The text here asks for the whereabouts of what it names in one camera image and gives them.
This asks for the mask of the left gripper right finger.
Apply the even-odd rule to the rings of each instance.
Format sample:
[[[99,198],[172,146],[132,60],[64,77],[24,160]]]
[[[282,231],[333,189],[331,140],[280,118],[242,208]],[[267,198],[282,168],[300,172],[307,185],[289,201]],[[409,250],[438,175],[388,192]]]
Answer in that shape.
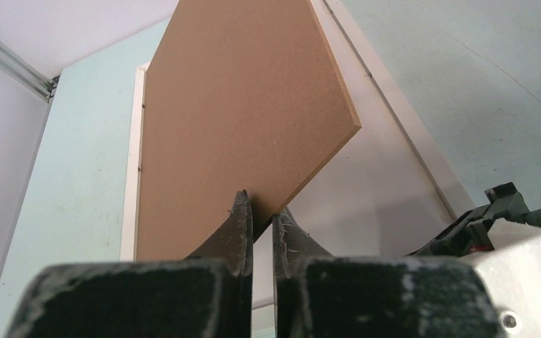
[[[274,215],[278,337],[503,337],[475,270],[456,259],[336,257]]]

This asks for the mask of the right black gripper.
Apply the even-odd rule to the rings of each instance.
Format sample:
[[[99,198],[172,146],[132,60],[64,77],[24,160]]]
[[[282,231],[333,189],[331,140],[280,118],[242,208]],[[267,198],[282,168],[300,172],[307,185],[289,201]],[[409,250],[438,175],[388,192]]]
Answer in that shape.
[[[489,204],[462,214],[454,223],[431,239],[412,256],[462,257],[492,251],[496,220],[528,224],[541,228],[541,209],[532,211],[512,182],[485,190]]]

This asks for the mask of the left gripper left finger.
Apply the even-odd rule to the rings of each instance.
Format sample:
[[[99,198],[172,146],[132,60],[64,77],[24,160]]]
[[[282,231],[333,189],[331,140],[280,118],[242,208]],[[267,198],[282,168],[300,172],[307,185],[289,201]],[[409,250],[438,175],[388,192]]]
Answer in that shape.
[[[253,220],[245,191],[180,261],[52,265],[24,293],[7,337],[249,337]]]

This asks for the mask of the brown backing board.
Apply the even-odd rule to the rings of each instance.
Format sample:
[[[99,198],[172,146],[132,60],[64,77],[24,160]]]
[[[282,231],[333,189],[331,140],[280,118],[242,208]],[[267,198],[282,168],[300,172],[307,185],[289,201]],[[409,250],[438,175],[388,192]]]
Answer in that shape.
[[[361,122],[310,1],[180,1],[149,64],[135,255],[182,259],[238,191],[268,223]]]

